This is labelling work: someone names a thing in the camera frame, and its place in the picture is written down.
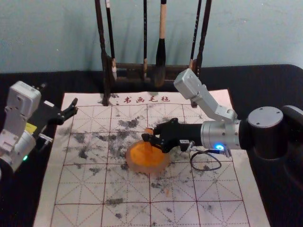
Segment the calligraphy felt mat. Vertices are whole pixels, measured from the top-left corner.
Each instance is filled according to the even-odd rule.
[[[227,90],[211,92],[232,107]],[[177,117],[209,120],[179,93],[65,94],[62,109],[77,97],[78,113],[58,126],[34,226],[269,226],[246,151],[216,156],[222,167],[199,173],[179,148],[159,177],[128,170],[124,154],[146,127]],[[209,157],[195,159],[212,168]]]

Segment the calligraphy brush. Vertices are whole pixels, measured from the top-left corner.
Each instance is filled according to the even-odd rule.
[[[161,0],[160,9],[160,32],[156,55],[156,70],[154,73],[154,83],[156,87],[161,87],[165,80],[165,23],[166,23],[166,0]]]
[[[144,27],[144,60],[143,60],[143,72],[144,79],[146,79],[147,72],[147,0],[143,0],[143,27]]]
[[[211,5],[212,5],[212,0],[206,0],[203,23],[202,23],[199,53],[197,55],[196,71],[195,71],[196,75],[199,78],[200,78],[200,71],[201,71],[201,65],[202,65],[202,59],[203,59],[202,54],[203,54],[203,49],[204,49],[204,44],[205,44],[205,37],[206,37],[206,32],[207,32],[207,27],[208,27]]]
[[[114,76],[115,80],[117,80],[117,68],[116,68],[116,60],[115,60],[113,27],[112,27],[112,19],[111,19],[111,16],[110,16],[109,0],[105,0],[105,4],[106,4],[106,15],[107,15],[107,23],[108,23],[110,51],[111,51],[111,55],[112,55],[112,72],[113,72],[113,76]]]
[[[194,59],[194,52],[195,52],[195,45],[196,45],[197,30],[198,30],[198,25],[199,25],[201,3],[202,3],[202,0],[199,0],[198,9],[197,9],[197,16],[196,16],[196,23],[195,23],[195,29],[194,29],[194,38],[193,38],[193,44],[192,44],[192,47],[191,47],[190,61],[189,61],[189,66],[188,66],[191,70],[194,67],[193,66],[193,59]]]

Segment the wall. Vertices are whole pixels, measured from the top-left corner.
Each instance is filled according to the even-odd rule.
[[[167,64],[189,62],[197,2],[168,0]],[[108,41],[103,0],[101,7]],[[142,62],[143,1],[111,0],[111,10],[116,60]],[[303,68],[302,12],[302,0],[213,0],[203,66],[290,63]],[[159,17],[160,0],[148,0],[151,63]],[[94,0],[1,0],[0,72],[99,69]]]

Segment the black tablecloth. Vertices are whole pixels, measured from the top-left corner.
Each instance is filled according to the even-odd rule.
[[[303,70],[292,65],[261,65],[216,67],[202,69],[202,82],[209,90],[229,89],[232,104],[239,119],[260,106],[295,105],[303,109]],[[64,92],[97,93],[103,91],[102,73],[69,71],[45,73],[0,74],[0,109],[4,109],[9,87],[21,80],[48,87],[46,99],[61,106]],[[160,89],[144,83],[119,83],[113,92],[176,91],[172,82]],[[0,128],[4,111],[0,111]],[[53,136],[55,127],[46,134]],[[1,192],[0,224],[32,226],[51,148],[42,153],[32,152],[14,175],[12,184]],[[279,162],[264,162],[248,151],[261,198],[272,226],[302,226],[303,191],[287,179]]]

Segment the wire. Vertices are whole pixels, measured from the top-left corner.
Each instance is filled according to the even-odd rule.
[[[213,170],[216,170],[216,169],[220,169],[221,166],[222,166],[222,163],[216,158],[214,157],[213,155],[209,154],[209,153],[217,153],[216,151],[214,150],[206,150],[206,151],[202,151],[202,150],[197,150],[197,152],[195,154],[192,155],[192,157],[190,158],[190,165],[191,167],[194,169],[194,170],[197,170],[197,171],[200,171],[200,172],[204,172],[204,171],[213,171]],[[193,164],[193,159],[194,157],[196,157],[197,155],[202,155],[202,154],[206,154],[210,157],[212,157],[214,160],[216,160],[217,163],[219,163],[219,166],[218,167],[215,167],[215,168],[211,168],[211,169],[199,169],[199,168],[196,168]]]

